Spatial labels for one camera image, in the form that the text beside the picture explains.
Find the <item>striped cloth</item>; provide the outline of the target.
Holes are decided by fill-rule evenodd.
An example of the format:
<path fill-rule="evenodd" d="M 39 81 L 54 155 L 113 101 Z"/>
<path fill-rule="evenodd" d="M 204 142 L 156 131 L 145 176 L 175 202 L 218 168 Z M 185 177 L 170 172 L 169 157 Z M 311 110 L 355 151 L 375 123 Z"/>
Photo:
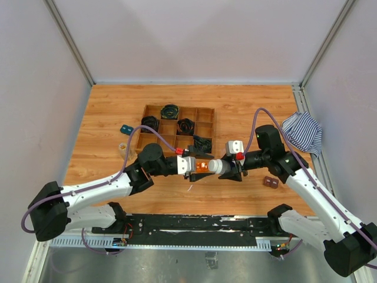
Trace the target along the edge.
<path fill-rule="evenodd" d="M 288 141 L 302 152 L 318 158 L 322 153 L 322 128 L 306 111 L 295 112 L 282 122 L 282 130 Z"/>

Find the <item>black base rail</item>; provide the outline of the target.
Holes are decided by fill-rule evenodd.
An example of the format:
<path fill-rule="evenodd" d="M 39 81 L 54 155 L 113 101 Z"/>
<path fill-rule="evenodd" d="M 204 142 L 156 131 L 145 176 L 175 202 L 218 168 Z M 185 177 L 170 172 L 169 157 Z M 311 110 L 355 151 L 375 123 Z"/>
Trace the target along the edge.
<path fill-rule="evenodd" d="M 292 237 L 267 217 L 236 215 L 129 214 L 89 232 L 113 235 L 113 248 L 252 249 L 261 237 Z"/>

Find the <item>white cap pill bottle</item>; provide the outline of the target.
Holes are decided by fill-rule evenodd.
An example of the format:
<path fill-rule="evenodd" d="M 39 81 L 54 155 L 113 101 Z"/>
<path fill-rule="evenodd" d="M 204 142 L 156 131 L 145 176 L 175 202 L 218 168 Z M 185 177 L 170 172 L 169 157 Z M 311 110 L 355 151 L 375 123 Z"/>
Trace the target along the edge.
<path fill-rule="evenodd" d="M 230 173 L 235 166 L 234 162 L 229 162 L 222 159 L 213 159 L 208 162 L 208 170 L 217 175 L 224 175 Z"/>

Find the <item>orange pill box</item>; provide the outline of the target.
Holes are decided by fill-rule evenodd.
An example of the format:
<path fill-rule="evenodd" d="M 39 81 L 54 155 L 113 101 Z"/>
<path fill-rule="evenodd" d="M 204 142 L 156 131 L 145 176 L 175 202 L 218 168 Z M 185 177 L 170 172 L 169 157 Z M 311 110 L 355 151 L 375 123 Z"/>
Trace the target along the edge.
<path fill-rule="evenodd" d="M 210 173 L 208 161 L 196 162 L 196 173 Z"/>

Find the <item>teal bottle cap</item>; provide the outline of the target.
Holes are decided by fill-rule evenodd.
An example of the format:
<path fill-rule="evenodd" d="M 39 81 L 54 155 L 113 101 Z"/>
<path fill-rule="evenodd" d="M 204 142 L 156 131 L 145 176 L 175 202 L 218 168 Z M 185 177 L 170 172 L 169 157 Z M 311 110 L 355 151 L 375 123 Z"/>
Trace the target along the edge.
<path fill-rule="evenodd" d="M 125 134 L 125 135 L 128 135 L 128 136 L 131 135 L 131 133 L 133 132 L 133 130 L 134 130 L 133 127 L 128 126 L 128 125 L 126 125 L 126 124 L 123 124 L 123 125 L 121 126 L 121 128 L 120 128 L 120 132 L 121 132 L 122 134 Z"/>

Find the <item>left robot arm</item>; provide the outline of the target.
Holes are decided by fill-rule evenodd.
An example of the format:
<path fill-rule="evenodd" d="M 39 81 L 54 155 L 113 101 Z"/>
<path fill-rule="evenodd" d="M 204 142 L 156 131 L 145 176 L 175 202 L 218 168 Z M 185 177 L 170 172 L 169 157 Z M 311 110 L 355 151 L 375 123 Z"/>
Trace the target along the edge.
<path fill-rule="evenodd" d="M 95 208 L 96 203 L 141 193 L 154 184 L 154 176 L 191 178 L 197 159 L 211 160 L 213 156 L 189 146 L 176 149 L 174 155 L 166 157 L 159 144 L 150 143 L 139 152 L 134 163 L 114 175 L 74 186 L 48 182 L 27 209 L 32 233 L 40 242 L 90 225 L 120 233 L 126 226 L 126 218 L 120 215 L 120 210 L 111 205 Z"/>

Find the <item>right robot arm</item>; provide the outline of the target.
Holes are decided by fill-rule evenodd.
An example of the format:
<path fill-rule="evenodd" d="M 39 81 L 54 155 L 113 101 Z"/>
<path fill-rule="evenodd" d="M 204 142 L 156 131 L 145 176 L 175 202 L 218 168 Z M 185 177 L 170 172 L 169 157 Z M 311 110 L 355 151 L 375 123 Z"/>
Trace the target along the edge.
<path fill-rule="evenodd" d="M 376 225 L 365 224 L 349 212 L 318 180 L 313 170 L 296 152 L 289 152 L 273 125 L 255 130 L 259 149 L 243 153 L 243 143 L 226 143 L 226 154 L 211 161 L 209 169 L 220 179 L 242 181 L 248 171 L 267 168 L 294 190 L 314 211 L 311 221 L 292 207 L 282 204 L 267 214 L 267 230 L 274 236 L 291 233 L 323 252 L 328 265 L 348 277 L 376 258 Z"/>

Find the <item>wooden compartment tray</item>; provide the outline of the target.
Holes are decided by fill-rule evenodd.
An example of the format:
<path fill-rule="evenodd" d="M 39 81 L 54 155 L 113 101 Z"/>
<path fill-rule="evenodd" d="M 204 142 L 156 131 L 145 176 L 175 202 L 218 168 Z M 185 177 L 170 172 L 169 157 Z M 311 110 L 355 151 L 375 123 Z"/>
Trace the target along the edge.
<path fill-rule="evenodd" d="M 142 129 L 137 135 L 136 153 L 140 153 L 150 143 L 157 143 L 166 157 L 173 155 L 170 147 L 186 149 L 190 145 L 207 154 L 215 154 L 216 124 L 213 108 L 147 104 L 141 124 L 157 131 L 164 141 L 151 131 Z"/>

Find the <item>brown pill box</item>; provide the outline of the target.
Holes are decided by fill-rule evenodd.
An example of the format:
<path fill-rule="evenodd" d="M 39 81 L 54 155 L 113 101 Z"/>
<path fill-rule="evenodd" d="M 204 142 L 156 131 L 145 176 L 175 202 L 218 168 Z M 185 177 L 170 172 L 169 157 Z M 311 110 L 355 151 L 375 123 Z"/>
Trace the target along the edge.
<path fill-rule="evenodd" d="M 277 189 L 279 187 L 279 179 L 265 176 L 263 178 L 263 186 L 270 187 L 272 189 Z"/>

